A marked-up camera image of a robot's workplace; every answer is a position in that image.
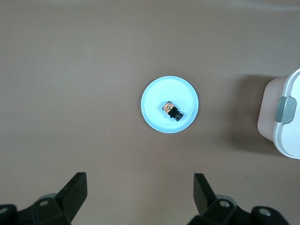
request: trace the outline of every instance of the round plate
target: round plate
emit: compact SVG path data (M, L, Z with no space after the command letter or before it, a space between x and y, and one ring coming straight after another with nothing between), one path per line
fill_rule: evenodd
M162 110L167 101L183 113L176 121ZM141 100L142 115L157 131L176 133L187 128L196 118L199 108L195 89L185 80L176 76L164 76L153 81L146 88Z

